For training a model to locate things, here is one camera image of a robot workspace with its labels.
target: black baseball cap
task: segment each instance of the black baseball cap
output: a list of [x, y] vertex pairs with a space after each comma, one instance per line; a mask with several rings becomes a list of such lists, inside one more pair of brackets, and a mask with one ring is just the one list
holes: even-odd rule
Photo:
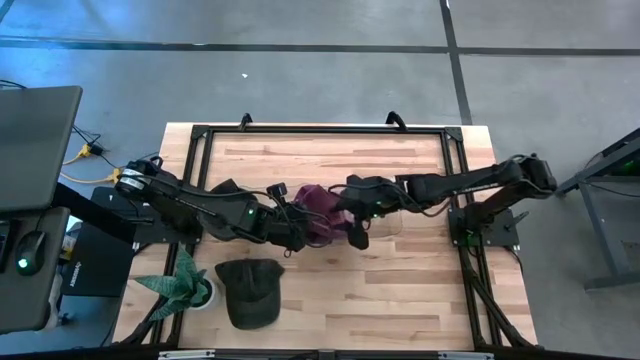
[[280, 315], [280, 276], [284, 268], [273, 259], [232, 260], [216, 265], [226, 287], [231, 324], [241, 330], [258, 329]]

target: concrete floor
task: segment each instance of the concrete floor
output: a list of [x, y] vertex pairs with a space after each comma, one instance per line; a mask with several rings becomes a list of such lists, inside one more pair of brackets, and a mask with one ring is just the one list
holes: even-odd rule
[[[637, 1], [450, 0], [450, 6], [460, 46], [640, 47]], [[177, 0], [16, 0], [0, 36], [446, 45], [442, 24], [437, 0], [192, 0], [188, 6]], [[562, 181], [639, 126], [638, 60], [463, 56], [461, 63], [473, 122], [490, 127], [498, 159], [537, 152]], [[76, 124], [103, 133], [117, 165], [157, 150], [166, 122], [238, 122], [244, 112], [258, 122], [380, 123], [396, 110], [412, 124], [460, 124], [447, 55], [0, 48], [0, 78], [31, 87], [81, 85]], [[80, 145], [73, 139], [68, 157]], [[82, 163], [68, 172], [99, 178], [110, 171], [100, 159]], [[91, 193], [89, 186], [72, 187]], [[640, 286], [582, 289], [607, 270], [579, 194], [516, 208], [531, 211], [519, 233], [539, 343], [638, 357]], [[100, 311], [82, 313], [80, 324], [100, 323], [103, 331], [65, 330], [71, 340], [59, 346], [100, 343], [110, 321]], [[36, 350], [29, 336], [0, 337], [0, 353]]]

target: computer mouse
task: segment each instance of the computer mouse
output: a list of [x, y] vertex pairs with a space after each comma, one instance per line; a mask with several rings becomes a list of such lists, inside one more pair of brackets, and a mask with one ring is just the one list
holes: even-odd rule
[[16, 271], [23, 276], [36, 274], [44, 263], [45, 233], [34, 230], [26, 233], [15, 251]]

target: wooden tabletop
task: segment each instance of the wooden tabletop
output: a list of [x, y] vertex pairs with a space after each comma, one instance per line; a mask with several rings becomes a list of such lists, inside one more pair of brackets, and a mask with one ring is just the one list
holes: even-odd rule
[[[184, 170], [192, 125], [167, 124], [160, 156], [163, 168], [177, 176]], [[493, 164], [488, 128], [462, 129], [470, 169]], [[439, 139], [430, 135], [217, 134], [206, 188], [228, 178], [241, 187], [260, 190], [284, 181], [291, 199], [302, 185], [344, 183], [351, 174], [444, 174], [440, 146]], [[197, 181], [202, 147], [198, 148], [192, 184]], [[476, 198], [486, 196], [486, 192], [478, 193]], [[220, 262], [242, 258], [280, 262], [286, 268], [281, 278], [282, 311], [275, 323], [253, 331], [231, 325], [224, 300], [206, 310], [186, 311], [180, 346], [472, 349], [460, 261], [450, 245], [446, 216], [398, 214], [387, 227], [379, 227], [381, 237], [372, 238], [365, 251], [339, 241], [322, 249], [305, 248], [285, 258], [281, 247], [245, 240], [224, 243], [205, 235], [195, 259], [218, 284], [214, 266]], [[152, 245], [134, 259], [114, 341], [129, 335], [157, 299], [155, 293], [131, 279], [162, 274], [167, 248]], [[487, 259], [497, 303], [523, 336], [535, 343], [518, 263], [500, 248], [488, 248]], [[485, 311], [479, 308], [483, 334], [489, 339]], [[165, 321], [163, 337], [169, 324]]]

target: purple fabric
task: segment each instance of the purple fabric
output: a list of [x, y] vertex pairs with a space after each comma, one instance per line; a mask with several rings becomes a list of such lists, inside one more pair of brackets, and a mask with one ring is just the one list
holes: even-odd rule
[[337, 195], [328, 192], [320, 185], [305, 185], [296, 194], [294, 203], [308, 211], [326, 216], [331, 225], [329, 227], [327, 221], [322, 218], [309, 216], [311, 222], [307, 236], [312, 244], [325, 245], [331, 243], [333, 239], [347, 236], [346, 229], [350, 223], [344, 211], [331, 211], [338, 200], [340, 198]]

